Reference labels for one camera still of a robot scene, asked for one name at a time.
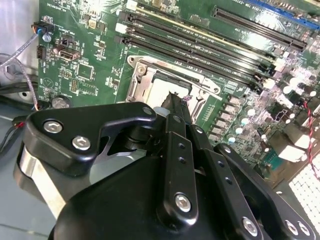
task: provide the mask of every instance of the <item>black ram slot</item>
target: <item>black ram slot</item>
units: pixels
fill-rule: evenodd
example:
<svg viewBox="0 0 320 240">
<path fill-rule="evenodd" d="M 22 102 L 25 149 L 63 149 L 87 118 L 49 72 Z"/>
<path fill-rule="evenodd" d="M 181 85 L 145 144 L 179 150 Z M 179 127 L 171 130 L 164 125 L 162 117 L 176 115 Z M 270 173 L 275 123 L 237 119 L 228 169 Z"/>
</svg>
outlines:
<svg viewBox="0 0 320 240">
<path fill-rule="evenodd" d="M 164 11 L 160 11 L 159 9 L 154 8 L 154 7 L 150 6 L 150 5 L 139 3 L 138 6 L 144 8 L 145 10 L 152 11 L 152 12 L 156 13 L 159 16 L 162 16 L 162 17 L 165 16 L 165 18 L 170 19 L 172 21 L 177 21 L 177 16 L 176 15 L 172 15 L 172 14 L 166 13 Z M 268 58 L 275 59 L 275 57 L 273 55 L 270 55 L 270 54 L 268 54 L 267 52 L 265 52 L 263 50 L 260 50 L 258 48 L 254 48 L 254 47 L 252 47 L 250 45 L 247 45 L 247 44 L 245 44 L 245 43 L 243 43 L 241 41 L 237 41 L 237 40 L 232 39 L 232 38 L 230 38 L 228 36 L 222 35 L 221 33 L 216 32 L 216 31 L 211 30 L 211 29 L 208 29 L 208 28 L 206 28 L 206 27 L 204 27 L 202 25 L 196 24 L 196 23 L 194 23 L 192 21 L 189 21 L 187 19 L 181 19 L 181 21 L 184 22 L 185 24 L 187 24 L 189 27 L 196 28 L 196 29 L 199 29 L 201 31 L 207 32 L 209 34 L 215 35 L 215 36 L 217 36 L 218 38 L 220 38 L 221 40 L 223 40 L 225 42 L 232 43 L 234 45 L 237 45 L 239 47 L 247 49 L 247 50 L 249 50 L 251 52 L 255 52 L 256 54 L 259 54 L 259 55 L 262 55 L 262 56 L 266 56 Z"/>
<path fill-rule="evenodd" d="M 225 71 L 222 71 L 222 70 L 216 69 L 214 67 L 211 67 L 209 65 L 203 64 L 201 62 L 192 60 L 192 59 L 187 58 L 187 57 L 185 57 L 185 56 L 183 56 L 183 55 L 181 55 L 179 53 L 176 53 L 176 52 L 161 48 L 161 47 L 153 45 L 153 44 L 151 44 L 149 42 L 145 42 L 145 41 L 133 38 L 133 37 L 120 37 L 120 36 L 115 36 L 114 41 L 116 43 L 119 43 L 119 44 L 134 45 L 134 46 L 137 46 L 137 47 L 146 48 L 146 49 L 149 49 L 151 51 L 160 53 L 162 55 L 175 58 L 175 59 L 180 60 L 180 61 L 182 61 L 182 62 L 184 62 L 184 63 L 186 63 L 186 64 L 188 64 L 190 66 L 193 66 L 195 68 L 199 68 L 199 69 L 201 69 L 203 71 L 212 73 L 214 75 L 217 75 L 217 76 L 220 76 L 220 77 L 223 77 L 223 78 L 227 78 L 227 79 L 229 79 L 231 81 L 243 84 L 243 85 L 245 85 L 245 86 L 247 86 L 247 87 L 249 87 L 251 89 L 253 87 L 257 87 L 257 84 L 255 82 L 253 82 L 253 81 L 246 81 L 246 80 L 241 79 L 241 78 L 239 78 L 239 77 L 237 77 L 235 75 L 228 74 Z"/>
<path fill-rule="evenodd" d="M 143 37 L 154 39 L 154 40 L 159 41 L 159 42 L 161 42 L 163 44 L 167 44 L 167 45 L 170 45 L 170 46 L 175 47 L 177 49 L 183 50 L 183 51 L 187 52 L 190 55 L 196 56 L 198 58 L 204 58 L 206 61 L 213 62 L 214 64 L 219 65 L 221 67 L 230 68 L 233 71 L 238 72 L 239 74 L 244 74 L 244 75 L 247 75 L 248 77 L 253 77 L 256 74 L 255 71 L 243 68 L 241 66 L 238 66 L 238 65 L 235 65 L 235 64 L 232 64 L 232 63 L 229 63 L 229 62 L 224 61 L 222 59 L 219 59 L 217 57 L 214 57 L 214 56 L 211 56 L 209 54 L 206 54 L 206 53 L 204 53 L 202 51 L 198 51 L 196 49 L 191 49 L 189 46 L 183 45 L 183 44 L 178 43 L 178 42 L 173 41 L 173 40 L 169 40 L 166 37 L 163 37 L 163 36 L 160 36 L 160 35 L 156 35 L 156 34 L 154 34 L 152 32 L 146 31 L 144 29 L 135 27 L 132 30 L 133 30 L 131 32 L 132 34 L 137 34 L 138 33 L 139 35 L 141 35 Z"/>
<path fill-rule="evenodd" d="M 222 54 L 225 54 L 227 56 L 230 56 L 230 57 L 233 57 L 233 58 L 236 58 L 238 61 L 240 62 L 244 62 L 245 64 L 249 64 L 253 67 L 261 67 L 262 68 L 267 68 L 267 66 L 265 66 L 264 64 L 260 64 L 260 62 L 257 60 L 257 59 L 254 59 L 254 58 L 251 58 L 249 56 L 246 56 L 246 55 L 242 55 L 241 53 L 238 53 L 238 52 L 234 52 L 232 50 L 229 50 L 229 49 L 226 49 L 226 48 L 223 48 L 221 46 L 218 46 L 218 45 L 214 45 L 210 42 L 207 42 L 207 41 L 204 41 L 202 39 L 199 39 L 195 36 L 192 36 L 192 35 L 189 35 L 189 34 L 186 34 L 185 32 L 181 32 L 173 27 L 170 27 L 170 26 L 166 26 L 162 23 L 159 23 L 157 21 L 154 21 L 154 20 L 151 20 L 149 18 L 146 18 L 146 17 L 143 17 L 143 16 L 140 16 L 140 15 L 136 15 L 136 14 L 132 14 L 132 13 L 125 13 L 125 12 L 120 12 L 119 14 L 119 19 L 120 20 L 123 20 L 123 21 L 128 21 L 128 22 L 131 22 L 131 23 L 143 23 L 144 25 L 149 25 L 153 28 L 157 28 L 157 29 L 160 29 L 164 32 L 168 32 L 170 34 L 173 34 L 173 35 L 176 35 L 184 40 L 188 40 L 188 41 L 191 41 L 197 45 L 199 45 L 200 47 L 203 47 L 203 48 L 209 48 L 211 50 L 215 50 L 217 52 L 220 52 Z"/>
<path fill-rule="evenodd" d="M 240 28 L 246 28 L 255 34 L 264 36 L 265 38 L 270 39 L 281 45 L 284 45 L 288 48 L 293 48 L 303 52 L 307 47 L 307 44 L 303 41 L 300 41 L 298 39 L 285 35 L 281 32 L 272 30 L 254 21 L 245 19 L 241 16 L 230 13 L 220 8 L 215 8 L 213 17 L 215 19 L 221 20 L 228 24 L 231 24 Z"/>
</svg>

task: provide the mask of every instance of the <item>green circuit board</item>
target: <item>green circuit board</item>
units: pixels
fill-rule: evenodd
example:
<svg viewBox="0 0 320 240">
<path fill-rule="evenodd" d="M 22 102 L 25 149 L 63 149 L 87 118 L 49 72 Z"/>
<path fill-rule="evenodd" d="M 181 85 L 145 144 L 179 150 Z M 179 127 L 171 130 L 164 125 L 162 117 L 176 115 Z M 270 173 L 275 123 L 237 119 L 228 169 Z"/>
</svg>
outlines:
<svg viewBox="0 0 320 240">
<path fill-rule="evenodd" d="M 39 60 L 39 99 L 50 102 L 56 96 L 65 96 L 73 107 L 123 102 L 127 98 L 134 72 L 134 68 L 128 63 L 128 57 L 151 56 L 201 73 L 220 88 L 218 98 L 210 95 L 196 119 L 196 124 L 201 126 L 208 136 L 215 134 L 213 129 L 217 119 L 222 116 L 222 111 L 226 110 L 230 97 L 238 100 L 234 105 L 231 119 L 217 135 L 219 137 L 210 138 L 212 144 L 218 142 L 230 144 L 230 136 L 234 136 L 233 147 L 246 160 L 251 163 L 264 159 L 268 163 L 272 162 L 270 154 L 266 156 L 262 150 L 260 140 L 257 138 L 257 128 L 266 130 L 267 137 L 270 137 L 286 126 L 284 122 L 271 119 L 269 110 L 275 102 L 283 98 L 281 86 L 283 83 L 287 84 L 289 78 L 298 76 L 315 90 L 319 88 L 317 86 L 317 76 L 320 72 L 319 30 L 305 23 L 301 24 L 298 19 L 306 18 L 316 25 L 315 19 L 320 10 L 304 0 L 283 1 L 295 6 L 290 9 L 288 5 L 280 5 L 279 1 L 265 1 L 269 6 L 299 14 L 299 18 L 290 19 L 254 2 L 260 1 L 41 0 L 39 18 L 54 25 L 55 29 L 50 42 L 42 39 L 39 41 L 39 45 L 45 48 L 45 57 Z M 243 22 L 236 23 L 230 20 L 230 15 L 222 14 L 222 17 L 219 17 L 218 11 L 220 14 L 226 11 L 237 17 L 233 16 L 233 19 L 252 21 L 291 39 L 299 40 L 305 43 L 305 47 L 302 50 L 285 47 L 279 41 L 266 37 L 264 33 L 260 34 L 258 29 L 250 29 Z M 190 46 L 185 38 L 152 24 L 128 22 L 120 17 L 123 14 L 132 14 L 158 22 L 186 36 L 196 38 L 198 42 L 195 44 L 206 42 L 226 51 L 212 48 L 204 50 L 195 46 L 193 46 L 194 51 L 183 50 Z M 116 30 L 117 24 L 135 28 L 135 32 L 130 34 L 119 32 Z M 141 37 L 137 32 L 139 29 L 152 33 L 155 38 Z M 119 38 L 129 40 L 134 38 L 154 47 L 144 47 L 134 43 L 123 44 L 119 42 Z M 62 41 L 68 39 L 70 42 L 63 44 L 64 47 L 67 44 L 68 48 L 76 51 L 76 58 L 73 60 L 66 60 L 57 52 Z M 171 54 L 160 52 L 164 50 L 170 50 Z M 201 56 L 207 54 L 208 58 L 213 56 L 215 60 L 222 60 L 225 65 L 212 61 L 209 64 L 214 71 L 210 71 L 206 68 L 208 62 L 198 57 L 198 53 L 201 53 Z M 189 60 L 177 59 L 174 57 L 175 54 Z M 243 67 L 244 59 L 251 59 L 253 63 L 259 62 L 265 68 L 271 68 L 280 59 L 278 66 L 280 70 L 276 71 L 279 74 L 273 76 L 254 64 L 246 64 Z M 255 82 L 252 72 L 262 78 L 271 79 L 275 83 L 274 86 L 265 89 L 260 83 Z M 263 90 L 259 94 L 249 86 L 254 82 Z M 247 114 L 248 107 L 254 109 L 255 114 L 249 117 L 249 124 L 242 126 L 243 133 L 237 134 L 234 127 L 241 124 L 239 117 Z M 296 115 L 301 111 L 301 107 L 296 105 L 290 106 L 290 109 Z"/>
</svg>

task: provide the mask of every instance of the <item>hole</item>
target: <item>hole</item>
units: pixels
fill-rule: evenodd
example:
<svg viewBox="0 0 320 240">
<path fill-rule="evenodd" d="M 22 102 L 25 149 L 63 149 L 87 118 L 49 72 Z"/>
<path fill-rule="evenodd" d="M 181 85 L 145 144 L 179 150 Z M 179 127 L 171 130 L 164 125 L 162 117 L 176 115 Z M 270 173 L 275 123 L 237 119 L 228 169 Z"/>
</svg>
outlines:
<svg viewBox="0 0 320 240">
<path fill-rule="evenodd" d="M 179 157 L 179 162 L 182 163 L 182 164 L 186 164 L 187 163 L 187 161 L 182 156 Z"/>
<path fill-rule="evenodd" d="M 232 181 L 231 181 L 230 178 L 226 177 L 226 178 L 225 178 L 225 181 L 226 181 L 228 184 L 232 185 Z"/>
<path fill-rule="evenodd" d="M 222 161 L 218 161 L 218 164 L 220 165 L 220 167 L 222 167 L 222 168 L 224 168 L 225 167 L 225 165 L 224 165 L 224 163 L 222 162 Z"/>
<path fill-rule="evenodd" d="M 182 143 L 179 143 L 179 148 L 186 149 L 185 145 L 183 145 Z"/>
</svg>

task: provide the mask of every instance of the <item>wire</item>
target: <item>wire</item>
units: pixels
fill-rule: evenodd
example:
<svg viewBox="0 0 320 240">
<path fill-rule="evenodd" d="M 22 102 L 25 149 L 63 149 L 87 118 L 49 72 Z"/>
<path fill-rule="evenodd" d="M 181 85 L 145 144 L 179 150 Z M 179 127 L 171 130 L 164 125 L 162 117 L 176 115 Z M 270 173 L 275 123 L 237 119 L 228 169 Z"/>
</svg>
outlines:
<svg viewBox="0 0 320 240">
<path fill-rule="evenodd" d="M 305 109 L 307 109 L 307 113 L 308 113 L 308 117 L 309 117 L 309 120 L 308 120 L 308 127 L 309 127 L 309 146 L 308 146 L 308 149 L 307 149 L 307 159 L 308 159 L 308 162 L 309 164 L 311 165 L 311 168 L 314 172 L 314 176 L 320 181 L 320 177 L 318 175 L 318 169 L 316 169 L 315 165 L 313 164 L 313 160 L 314 160 L 314 156 L 312 155 L 312 147 L 313 147 L 313 142 L 312 142 L 312 135 L 314 133 L 314 130 L 313 130 L 313 113 L 312 113 L 312 110 L 308 107 L 308 104 L 307 102 L 305 101 L 303 103 L 303 106 Z"/>
</svg>

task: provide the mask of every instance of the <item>ram slot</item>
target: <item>ram slot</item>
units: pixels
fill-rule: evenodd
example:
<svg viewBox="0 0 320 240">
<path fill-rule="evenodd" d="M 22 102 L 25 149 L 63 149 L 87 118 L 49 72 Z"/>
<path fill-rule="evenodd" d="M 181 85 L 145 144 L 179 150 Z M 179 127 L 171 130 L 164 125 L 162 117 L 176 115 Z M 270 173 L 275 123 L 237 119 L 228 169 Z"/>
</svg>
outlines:
<svg viewBox="0 0 320 240">
<path fill-rule="evenodd" d="M 217 8 L 217 7 L 215 8 L 213 17 L 217 20 L 234 25 L 236 27 L 247 29 L 252 33 L 261 35 L 278 44 L 281 44 L 288 48 L 298 50 L 300 52 L 303 52 L 307 47 L 307 44 L 303 41 L 300 41 L 298 39 L 295 39 L 283 33 L 272 30 L 268 27 L 265 27 L 254 21 L 245 19 L 241 16 L 225 11 L 221 8 Z"/>
<path fill-rule="evenodd" d="M 146 18 L 146 17 L 132 14 L 132 13 L 120 12 L 119 19 L 122 21 L 130 22 L 132 24 L 136 24 L 136 25 L 140 24 L 140 25 L 150 26 L 150 27 L 159 29 L 163 32 L 167 32 L 169 34 L 177 36 L 185 41 L 190 41 L 201 48 L 204 48 L 204 49 L 208 48 L 212 51 L 216 51 L 216 52 L 222 53 L 226 56 L 235 58 L 237 61 L 242 62 L 244 64 L 248 64 L 248 65 L 252 66 L 253 68 L 260 68 L 260 69 L 267 68 L 266 65 L 260 63 L 257 59 L 250 58 L 249 56 L 242 55 L 238 52 L 234 52 L 232 50 L 223 48 L 218 45 L 214 45 L 213 43 L 204 41 L 204 40 L 199 39 L 199 38 L 192 36 L 192 35 L 188 35 L 185 32 L 181 32 L 173 27 L 166 26 L 166 25 L 159 23 L 157 21 L 154 21 L 150 18 Z"/>
<path fill-rule="evenodd" d="M 254 81 L 244 80 L 244 79 L 242 79 L 242 78 L 240 78 L 238 76 L 229 74 L 229 73 L 227 73 L 225 71 L 219 70 L 219 69 L 214 68 L 214 67 L 212 67 L 210 65 L 207 65 L 207 64 L 204 64 L 202 62 L 190 59 L 190 58 L 188 58 L 188 57 L 186 57 L 186 56 L 184 56 L 184 55 L 182 55 L 180 53 L 177 53 L 177 52 L 174 52 L 174 51 L 170 51 L 168 49 L 164 49 L 164 48 L 162 48 L 160 46 L 151 44 L 149 42 L 146 42 L 146 41 L 143 41 L 143 40 L 140 40 L 140 39 L 136 39 L 136 38 L 133 38 L 133 37 L 115 36 L 114 41 L 116 43 L 119 43 L 119 44 L 133 45 L 133 46 L 136 46 L 136 47 L 139 47 L 139 48 L 145 48 L 145 49 L 154 51 L 156 53 L 159 53 L 161 55 L 174 58 L 174 59 L 179 60 L 179 61 L 181 61 L 181 62 L 183 62 L 185 64 L 188 64 L 188 65 L 190 65 L 192 67 L 195 67 L 195 68 L 198 68 L 200 70 L 203 70 L 203 71 L 205 71 L 207 73 L 210 73 L 210 74 L 222 77 L 222 78 L 226 78 L 226 79 L 231 80 L 233 82 L 237 82 L 239 84 L 247 86 L 250 89 L 259 88 L 259 86 Z"/>
<path fill-rule="evenodd" d="M 157 34 L 155 34 L 153 32 L 149 32 L 149 31 L 146 31 L 146 30 L 141 29 L 141 28 L 137 28 L 137 27 L 131 28 L 131 30 L 129 30 L 129 32 L 130 32 L 131 35 L 137 35 L 139 37 L 143 37 L 143 38 L 146 37 L 146 38 L 149 38 L 149 39 L 153 39 L 153 40 L 159 41 L 159 42 L 161 42 L 163 44 L 166 44 L 166 45 L 169 45 L 171 47 L 174 47 L 174 48 L 176 48 L 178 50 L 182 50 L 182 51 L 184 51 L 185 53 L 187 53 L 187 54 L 189 54 L 191 56 L 194 56 L 196 58 L 199 58 L 199 59 L 202 59 L 204 61 L 207 61 L 211 65 L 214 64 L 214 65 L 220 66 L 222 68 L 229 68 L 234 73 L 236 73 L 236 75 L 246 75 L 247 77 L 252 78 L 256 74 L 255 71 L 243 68 L 243 67 L 238 66 L 238 65 L 231 64 L 231 63 L 229 63 L 227 61 L 224 61 L 222 59 L 219 59 L 219 58 L 217 58 L 215 56 L 209 55 L 207 53 L 201 52 L 201 51 L 196 50 L 196 49 L 192 49 L 189 46 L 183 45 L 183 44 L 181 44 L 179 42 L 176 42 L 176 41 L 169 40 L 166 37 L 157 35 Z"/>
</svg>

